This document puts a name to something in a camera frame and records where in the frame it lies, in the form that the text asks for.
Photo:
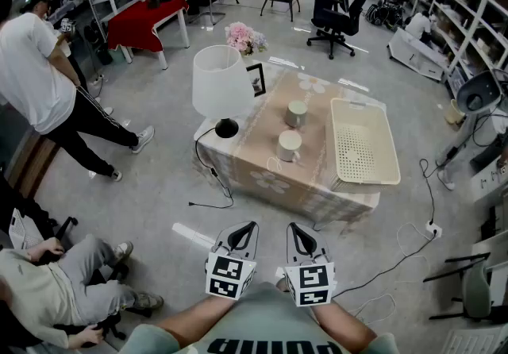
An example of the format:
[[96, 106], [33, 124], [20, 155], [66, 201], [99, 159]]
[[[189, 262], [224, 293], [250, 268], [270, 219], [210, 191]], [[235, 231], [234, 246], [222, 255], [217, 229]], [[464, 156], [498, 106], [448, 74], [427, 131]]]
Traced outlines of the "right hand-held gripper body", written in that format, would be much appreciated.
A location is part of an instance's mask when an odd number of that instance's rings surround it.
[[283, 268], [287, 287], [297, 307], [329, 304], [337, 287], [334, 262]]

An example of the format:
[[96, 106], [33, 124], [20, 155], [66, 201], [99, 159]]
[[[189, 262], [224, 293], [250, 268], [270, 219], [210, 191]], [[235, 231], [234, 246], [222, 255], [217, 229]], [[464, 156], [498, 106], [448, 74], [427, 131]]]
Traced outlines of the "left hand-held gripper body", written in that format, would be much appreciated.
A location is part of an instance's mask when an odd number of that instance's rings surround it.
[[237, 301], [256, 272], [256, 250], [213, 247], [206, 261], [206, 293]]

